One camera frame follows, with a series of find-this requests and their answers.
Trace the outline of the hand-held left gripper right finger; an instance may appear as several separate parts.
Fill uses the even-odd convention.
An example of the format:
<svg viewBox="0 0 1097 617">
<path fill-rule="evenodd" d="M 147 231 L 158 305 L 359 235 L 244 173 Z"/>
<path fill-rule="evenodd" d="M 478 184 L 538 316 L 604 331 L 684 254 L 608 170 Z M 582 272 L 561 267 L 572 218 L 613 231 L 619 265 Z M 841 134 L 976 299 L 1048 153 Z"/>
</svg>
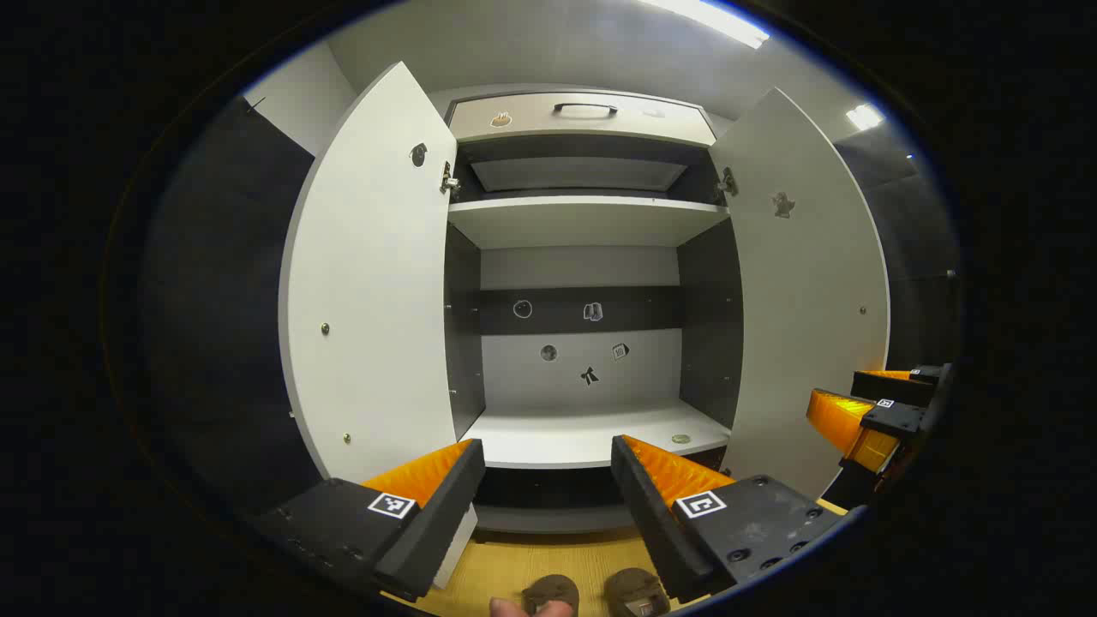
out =
<svg viewBox="0 0 1097 617">
<path fill-rule="evenodd" d="M 743 592 L 811 558 L 849 512 L 757 474 L 735 480 L 632 436 L 610 469 L 663 588 L 690 602 Z"/>
</svg>

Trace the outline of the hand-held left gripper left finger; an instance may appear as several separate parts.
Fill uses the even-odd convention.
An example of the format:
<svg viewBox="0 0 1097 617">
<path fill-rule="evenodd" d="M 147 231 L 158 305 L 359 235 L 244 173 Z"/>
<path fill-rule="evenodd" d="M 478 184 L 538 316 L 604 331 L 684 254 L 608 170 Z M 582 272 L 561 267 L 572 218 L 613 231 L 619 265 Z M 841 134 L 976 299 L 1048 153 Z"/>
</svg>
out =
<svg viewBox="0 0 1097 617">
<path fill-rule="evenodd" d="M 419 601 L 434 585 L 485 470 L 483 444 L 465 439 L 366 482 L 319 482 L 263 512 L 255 528 L 348 592 Z"/>
</svg>

